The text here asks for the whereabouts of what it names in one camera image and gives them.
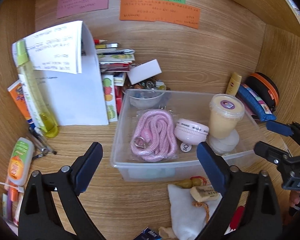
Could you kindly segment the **right hand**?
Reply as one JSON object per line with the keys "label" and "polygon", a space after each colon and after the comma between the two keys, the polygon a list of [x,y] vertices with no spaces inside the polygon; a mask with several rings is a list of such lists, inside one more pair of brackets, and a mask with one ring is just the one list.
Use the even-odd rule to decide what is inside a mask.
{"label": "right hand", "polygon": [[300,202],[300,191],[290,191],[289,194],[289,204],[290,207],[298,205]]}

